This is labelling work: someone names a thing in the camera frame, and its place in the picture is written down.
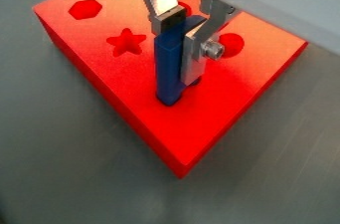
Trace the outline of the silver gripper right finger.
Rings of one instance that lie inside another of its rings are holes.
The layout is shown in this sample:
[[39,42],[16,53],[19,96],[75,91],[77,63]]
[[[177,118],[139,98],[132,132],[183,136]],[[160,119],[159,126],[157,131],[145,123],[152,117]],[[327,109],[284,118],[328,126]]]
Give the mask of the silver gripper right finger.
[[216,33],[235,18],[236,8],[220,0],[200,0],[199,10],[208,18],[184,35],[180,80],[188,86],[203,75],[205,61],[221,57],[224,47]]

